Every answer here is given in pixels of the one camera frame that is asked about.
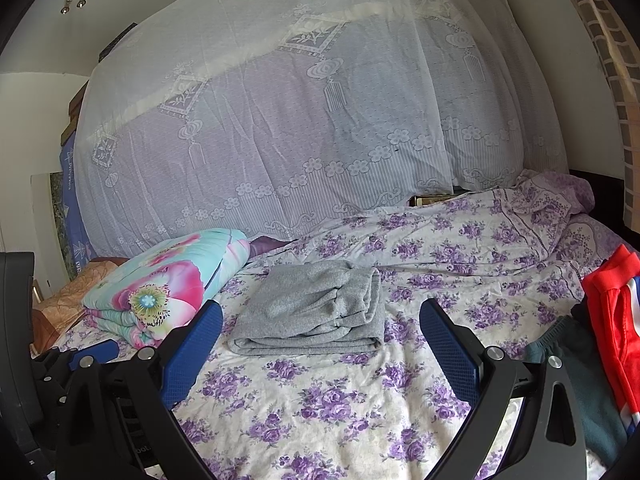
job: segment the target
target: ceiling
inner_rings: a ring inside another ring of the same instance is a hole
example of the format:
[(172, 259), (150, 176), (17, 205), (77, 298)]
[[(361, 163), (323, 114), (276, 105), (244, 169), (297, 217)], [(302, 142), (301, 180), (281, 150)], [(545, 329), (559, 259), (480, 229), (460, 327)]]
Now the ceiling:
[(60, 14), (65, 0), (36, 0), (0, 55), (0, 73), (53, 72), (89, 76), (98, 54), (132, 22), (175, 0), (87, 0)]

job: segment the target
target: floral blanket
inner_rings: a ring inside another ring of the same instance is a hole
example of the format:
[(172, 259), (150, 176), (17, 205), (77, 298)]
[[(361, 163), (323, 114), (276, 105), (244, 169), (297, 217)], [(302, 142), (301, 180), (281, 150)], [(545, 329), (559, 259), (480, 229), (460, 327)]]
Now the floral blanket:
[[(224, 480), (423, 479), (469, 412), (418, 326), (435, 297), (484, 345), (518, 357), (582, 298), (580, 279), (622, 242), (584, 212), (593, 195), (568, 175), (523, 174), (510, 189), (423, 208), (381, 208), (325, 223), (259, 256), (216, 296), (223, 335), (175, 416)], [(275, 264), (346, 258), (376, 266), (386, 307), (377, 354), (257, 358), (228, 350), (238, 314)], [(109, 335), (78, 324), (59, 346)], [(133, 353), (121, 345), (122, 357)], [(495, 471), (519, 409), (510, 404), (478, 478)], [(587, 456), (590, 478), (604, 469)], [(161, 476), (159, 468), (149, 471)]]

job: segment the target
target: red garment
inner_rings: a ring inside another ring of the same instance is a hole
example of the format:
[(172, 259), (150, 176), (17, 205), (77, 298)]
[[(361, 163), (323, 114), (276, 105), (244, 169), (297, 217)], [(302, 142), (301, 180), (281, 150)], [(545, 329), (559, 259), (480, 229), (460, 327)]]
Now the red garment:
[(632, 313), (631, 290), (636, 292), (636, 285), (630, 282), (639, 275), (638, 256), (620, 245), (582, 280), (602, 365), (625, 427), (633, 424), (631, 431), (640, 420), (640, 333)]

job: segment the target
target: metal screw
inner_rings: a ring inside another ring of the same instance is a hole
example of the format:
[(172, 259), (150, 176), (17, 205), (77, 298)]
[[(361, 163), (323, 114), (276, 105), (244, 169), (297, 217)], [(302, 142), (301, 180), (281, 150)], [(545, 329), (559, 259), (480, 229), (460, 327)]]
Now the metal screw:
[(91, 355), (85, 355), (82, 359), (80, 359), (80, 367), (88, 368), (94, 364), (94, 358)]
[(500, 361), (501, 359), (504, 359), (504, 352), (497, 346), (489, 346), (489, 348), (486, 349), (486, 354), (494, 361)]
[(562, 359), (559, 358), (558, 356), (555, 355), (550, 355), (549, 359), (547, 359), (547, 362), (553, 367), (553, 368), (560, 368), (562, 367)]
[(152, 346), (145, 346), (138, 350), (138, 359), (141, 361), (149, 361), (156, 354), (156, 350)]

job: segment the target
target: black device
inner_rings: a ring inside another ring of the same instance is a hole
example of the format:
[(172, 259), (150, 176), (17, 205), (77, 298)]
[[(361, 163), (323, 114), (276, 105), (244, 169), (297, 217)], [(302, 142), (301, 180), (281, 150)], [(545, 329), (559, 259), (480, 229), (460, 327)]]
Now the black device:
[[(101, 363), (84, 349), (72, 372), (76, 350), (51, 349), (30, 360), (33, 255), (0, 254), (0, 271), (0, 460), (11, 461), (15, 478), (41, 479), (54, 467), (57, 480), (142, 480), (150, 478), (146, 467), (159, 464), (168, 480), (215, 479), (175, 420), (166, 391), (175, 380), (172, 359), (193, 343), (190, 333), (217, 304), (207, 302), (157, 350)], [(435, 300), (422, 304), (420, 328), (454, 393), (472, 407), (428, 480), (472, 480), (515, 397), (523, 406), (492, 478), (586, 478), (580, 418), (560, 359), (523, 363), (484, 348)], [(639, 442), (635, 434), (606, 480), (636, 476)]]

